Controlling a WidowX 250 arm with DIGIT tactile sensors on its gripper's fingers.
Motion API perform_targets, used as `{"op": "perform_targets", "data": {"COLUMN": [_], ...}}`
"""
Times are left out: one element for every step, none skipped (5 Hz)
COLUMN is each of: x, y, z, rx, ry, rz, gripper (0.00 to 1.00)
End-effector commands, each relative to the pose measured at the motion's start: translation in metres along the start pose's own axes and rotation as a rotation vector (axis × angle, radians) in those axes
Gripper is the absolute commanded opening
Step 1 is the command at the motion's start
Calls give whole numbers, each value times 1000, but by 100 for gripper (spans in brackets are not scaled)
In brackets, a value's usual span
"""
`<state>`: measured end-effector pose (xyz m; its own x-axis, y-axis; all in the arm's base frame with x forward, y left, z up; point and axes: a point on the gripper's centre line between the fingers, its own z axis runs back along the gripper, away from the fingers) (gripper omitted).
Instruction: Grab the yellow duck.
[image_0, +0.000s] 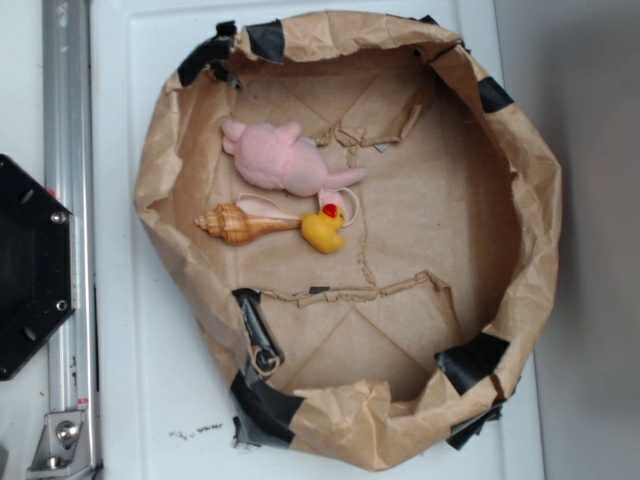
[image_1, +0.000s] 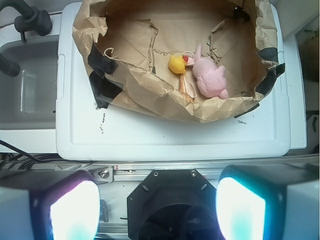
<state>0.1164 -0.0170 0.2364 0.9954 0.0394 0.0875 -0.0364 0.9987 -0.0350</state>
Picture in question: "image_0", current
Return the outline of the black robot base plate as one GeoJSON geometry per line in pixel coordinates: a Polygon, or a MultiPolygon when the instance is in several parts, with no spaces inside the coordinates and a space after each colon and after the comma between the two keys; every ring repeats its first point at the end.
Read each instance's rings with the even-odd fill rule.
{"type": "Polygon", "coordinates": [[[9,381],[74,312],[73,214],[1,156],[1,379],[9,381]]]}

